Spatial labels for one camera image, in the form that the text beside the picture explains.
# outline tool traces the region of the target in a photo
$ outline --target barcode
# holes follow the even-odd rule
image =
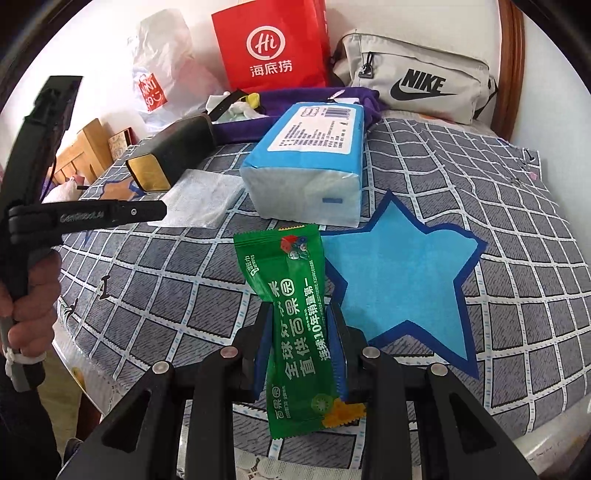
[[[327,108],[324,112],[325,117],[349,118],[351,110],[348,108]]]

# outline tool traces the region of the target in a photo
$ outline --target wooden furniture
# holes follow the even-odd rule
[[[78,173],[92,184],[113,164],[108,142],[105,129],[95,118],[78,132],[76,141],[57,156],[54,182],[64,183]]]
[[[523,13],[511,0],[498,0],[501,18],[501,72],[491,129],[511,140],[523,87],[525,28]]]

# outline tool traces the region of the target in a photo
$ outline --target gray nike bag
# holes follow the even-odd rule
[[[377,90],[394,110],[459,124],[471,124],[497,91],[482,60],[380,35],[345,35],[333,62],[344,85]]]

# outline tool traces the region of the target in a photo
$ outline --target finger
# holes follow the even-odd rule
[[[51,250],[46,257],[39,260],[29,270],[29,285],[43,285],[56,281],[61,269],[61,256],[55,250]]]
[[[51,348],[51,343],[54,338],[53,330],[46,336],[33,340],[29,345],[21,349],[21,353],[24,356],[35,358],[36,356],[42,355]]]
[[[23,349],[39,338],[46,338],[53,332],[53,324],[57,320],[55,309],[51,309],[43,317],[28,322],[18,322],[8,331],[8,342],[15,349]]]
[[[33,287],[29,295],[14,303],[14,320],[28,322],[43,317],[51,310],[60,293],[61,284],[57,280]]]
[[[10,316],[12,316],[12,299],[4,284],[0,282],[0,317]]]

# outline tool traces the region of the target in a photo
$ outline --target gray checkered bedsheet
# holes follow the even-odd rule
[[[224,146],[204,167],[236,175],[252,146]],[[85,198],[97,198],[105,181],[128,176],[129,152]],[[454,372],[505,431],[520,437],[581,399],[591,388],[591,280],[569,224],[541,180],[537,152],[390,119],[368,134],[364,164],[362,221],[392,190],[426,224],[456,223],[488,242],[463,286],[480,380]],[[60,248],[60,321],[123,390],[158,360],[199,361],[250,325],[260,303],[238,268],[233,235],[290,224],[259,218],[245,193],[218,230],[140,223],[72,234]],[[440,360],[408,336],[385,350],[406,364]],[[408,410],[419,463],[410,403]],[[360,466],[363,420],[272,441],[266,416],[264,398],[235,405],[236,447],[288,462]]]

